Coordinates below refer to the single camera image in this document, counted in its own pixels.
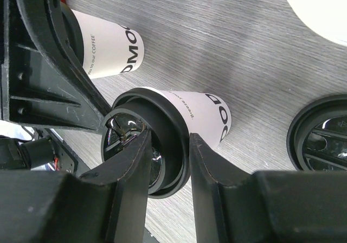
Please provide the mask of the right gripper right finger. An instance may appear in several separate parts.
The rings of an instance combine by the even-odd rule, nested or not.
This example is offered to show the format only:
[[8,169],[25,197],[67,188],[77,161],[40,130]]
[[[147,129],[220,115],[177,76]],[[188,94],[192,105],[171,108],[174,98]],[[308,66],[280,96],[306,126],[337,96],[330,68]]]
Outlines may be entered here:
[[190,136],[190,172],[197,242],[256,242],[255,177]]

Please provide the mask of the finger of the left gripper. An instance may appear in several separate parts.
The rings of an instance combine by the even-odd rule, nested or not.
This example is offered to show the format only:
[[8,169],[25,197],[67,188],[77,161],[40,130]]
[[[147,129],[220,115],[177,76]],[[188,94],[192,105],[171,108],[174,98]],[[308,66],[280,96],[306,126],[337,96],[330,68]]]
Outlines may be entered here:
[[110,105],[70,46],[61,0],[1,0],[1,120],[102,132]]

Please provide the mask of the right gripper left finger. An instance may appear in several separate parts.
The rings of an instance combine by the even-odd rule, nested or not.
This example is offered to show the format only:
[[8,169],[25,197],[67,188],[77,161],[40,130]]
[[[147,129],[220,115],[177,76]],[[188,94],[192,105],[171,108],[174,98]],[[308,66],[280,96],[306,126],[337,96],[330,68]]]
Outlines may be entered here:
[[151,132],[147,130],[116,156],[80,176],[110,191],[103,225],[106,242],[143,241],[151,156]]

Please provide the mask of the white paper cup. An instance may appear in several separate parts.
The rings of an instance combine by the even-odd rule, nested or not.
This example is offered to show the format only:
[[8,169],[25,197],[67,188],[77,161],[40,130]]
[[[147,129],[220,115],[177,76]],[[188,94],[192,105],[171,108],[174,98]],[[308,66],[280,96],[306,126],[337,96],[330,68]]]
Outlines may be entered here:
[[145,55],[142,37],[135,30],[72,10],[84,43],[82,67],[90,79],[137,70]]
[[157,93],[163,95],[178,109],[188,131],[199,134],[212,149],[215,149],[230,131],[230,109],[217,95],[162,90],[158,90]]

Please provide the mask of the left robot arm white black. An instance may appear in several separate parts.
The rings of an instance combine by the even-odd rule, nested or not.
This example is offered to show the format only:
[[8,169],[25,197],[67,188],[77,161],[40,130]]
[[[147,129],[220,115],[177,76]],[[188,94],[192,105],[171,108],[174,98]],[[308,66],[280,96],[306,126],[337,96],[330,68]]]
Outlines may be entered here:
[[1,120],[34,140],[1,138],[1,169],[32,169],[63,154],[53,129],[102,134],[110,112],[83,69],[77,19],[61,0],[1,0]]

